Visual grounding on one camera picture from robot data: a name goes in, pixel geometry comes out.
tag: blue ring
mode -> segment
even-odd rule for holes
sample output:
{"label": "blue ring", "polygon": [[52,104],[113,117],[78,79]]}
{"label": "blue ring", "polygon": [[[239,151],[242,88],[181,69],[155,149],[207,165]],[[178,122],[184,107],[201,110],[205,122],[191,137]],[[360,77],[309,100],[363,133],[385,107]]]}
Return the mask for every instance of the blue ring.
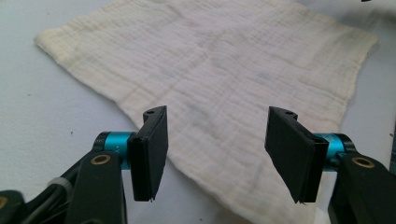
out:
{"label": "blue ring", "polygon": [[114,132],[109,133],[105,141],[105,151],[113,151],[120,155],[121,169],[129,170],[127,153],[128,153],[128,138],[133,133]]}
{"label": "blue ring", "polygon": [[335,159],[337,152],[345,152],[344,144],[341,139],[335,133],[314,133],[315,136],[324,138],[329,142],[327,149],[326,164],[323,167],[324,171],[334,171],[334,169],[328,164],[331,159]]}

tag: muslin cloth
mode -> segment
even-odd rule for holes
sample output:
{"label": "muslin cloth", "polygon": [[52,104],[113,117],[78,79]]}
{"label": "muslin cloth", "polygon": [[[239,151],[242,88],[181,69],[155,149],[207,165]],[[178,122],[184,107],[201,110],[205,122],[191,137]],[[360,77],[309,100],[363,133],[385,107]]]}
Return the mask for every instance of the muslin cloth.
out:
{"label": "muslin cloth", "polygon": [[167,105],[168,157],[235,213],[313,223],[265,151],[268,106],[336,132],[376,37],[278,0],[114,0],[35,42],[138,127]]}

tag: bolt hole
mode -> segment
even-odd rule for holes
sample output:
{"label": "bolt hole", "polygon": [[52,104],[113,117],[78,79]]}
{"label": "bolt hole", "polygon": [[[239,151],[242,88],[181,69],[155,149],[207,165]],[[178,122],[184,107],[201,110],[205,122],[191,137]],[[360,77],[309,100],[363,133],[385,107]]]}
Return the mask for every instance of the bolt hole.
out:
{"label": "bolt hole", "polygon": [[354,157],[352,158],[352,161],[358,164],[359,166],[365,167],[365,168],[373,168],[375,165],[373,164],[372,161],[369,161],[367,159],[364,159],[362,157]]}
{"label": "bolt hole", "polygon": [[99,156],[93,157],[92,160],[91,160],[91,163],[93,165],[102,165],[102,164],[105,164],[108,161],[110,161],[110,156],[109,155],[99,155]]}

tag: white cloth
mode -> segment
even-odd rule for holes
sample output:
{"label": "white cloth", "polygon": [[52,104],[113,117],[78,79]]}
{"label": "white cloth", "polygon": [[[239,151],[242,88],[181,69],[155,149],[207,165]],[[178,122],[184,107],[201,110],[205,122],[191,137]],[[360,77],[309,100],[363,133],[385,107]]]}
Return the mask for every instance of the white cloth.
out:
{"label": "white cloth", "polygon": [[167,105],[168,157],[235,213],[313,223],[265,152],[268,106],[336,132],[376,37],[276,0],[114,0],[35,42],[138,127]]}

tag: gold screw insert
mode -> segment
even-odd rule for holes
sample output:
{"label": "gold screw insert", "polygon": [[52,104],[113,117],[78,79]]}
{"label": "gold screw insert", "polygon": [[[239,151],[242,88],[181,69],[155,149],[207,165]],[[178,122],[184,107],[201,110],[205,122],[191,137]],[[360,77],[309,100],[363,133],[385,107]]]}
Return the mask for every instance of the gold screw insert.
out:
{"label": "gold screw insert", "polygon": [[109,155],[99,155],[95,156],[91,160],[91,164],[93,165],[102,165],[105,164],[106,162],[110,161],[110,156]]}
{"label": "gold screw insert", "polygon": [[354,157],[354,158],[352,158],[352,161],[355,162],[355,164],[358,164],[359,166],[362,166],[365,168],[374,168],[375,167],[375,165],[373,164],[372,161],[369,161],[362,157]]}
{"label": "gold screw insert", "polygon": [[2,209],[8,203],[8,198],[4,196],[0,196],[0,209]]}

